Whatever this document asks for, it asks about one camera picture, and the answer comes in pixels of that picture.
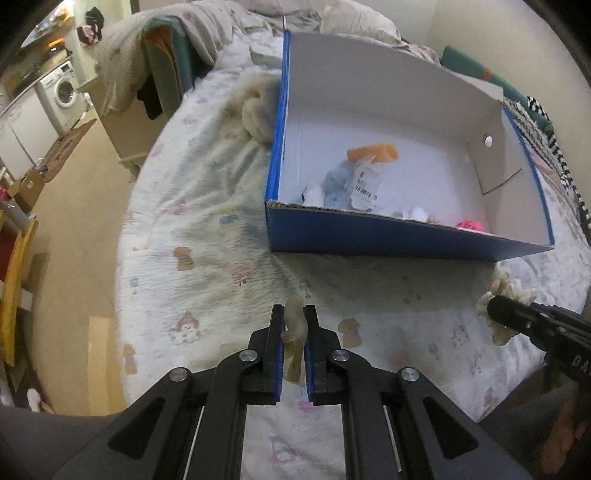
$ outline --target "washing machine door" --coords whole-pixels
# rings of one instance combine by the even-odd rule
[[[53,98],[60,108],[70,108],[76,102],[77,96],[78,92],[69,77],[60,78],[53,87]]]

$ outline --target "pink object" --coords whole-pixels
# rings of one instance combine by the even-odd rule
[[[478,232],[484,231],[484,227],[478,220],[464,220],[463,222],[458,223],[456,226],[467,228],[468,230],[476,230]]]

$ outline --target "red object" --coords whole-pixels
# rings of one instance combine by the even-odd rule
[[[6,280],[8,263],[17,237],[10,233],[0,232],[0,280]]]
[[[464,220],[463,222],[458,223],[456,226],[467,228],[468,230],[476,230],[478,232],[484,231],[484,227],[478,220]]]
[[[3,202],[10,202],[10,195],[7,189],[0,188],[0,200]]]

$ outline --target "orange sponge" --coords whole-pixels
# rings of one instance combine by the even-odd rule
[[[373,157],[372,161],[374,162],[384,163],[396,160],[398,152],[391,143],[377,143],[347,150],[347,159],[351,163],[356,163],[368,157]]]

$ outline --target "blanket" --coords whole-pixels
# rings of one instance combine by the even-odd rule
[[[297,293],[345,348],[378,368],[417,367],[479,420],[543,362],[523,335],[495,346],[476,315],[492,264],[269,251],[269,147],[228,104],[253,72],[277,75],[281,55],[272,29],[235,28],[142,168],[116,275],[127,400],[174,367],[201,371],[246,348],[252,331],[268,325],[272,305]],[[544,175],[540,182],[556,249],[505,266],[538,290],[538,301],[580,312],[591,248],[559,183]],[[340,408],[311,405],[305,385],[286,382],[276,407],[248,408],[241,478],[344,477]]]

